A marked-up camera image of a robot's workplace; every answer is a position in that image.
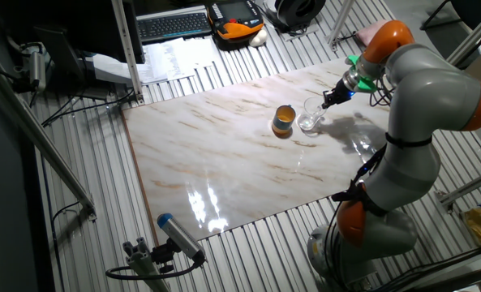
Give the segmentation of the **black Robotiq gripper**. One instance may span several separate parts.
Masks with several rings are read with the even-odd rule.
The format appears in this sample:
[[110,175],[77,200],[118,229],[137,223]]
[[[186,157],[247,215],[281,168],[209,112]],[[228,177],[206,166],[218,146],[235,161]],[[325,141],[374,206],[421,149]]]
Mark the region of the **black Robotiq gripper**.
[[323,91],[324,102],[322,107],[326,110],[333,105],[338,105],[349,101],[354,95],[343,80],[337,82],[336,87],[330,91]]

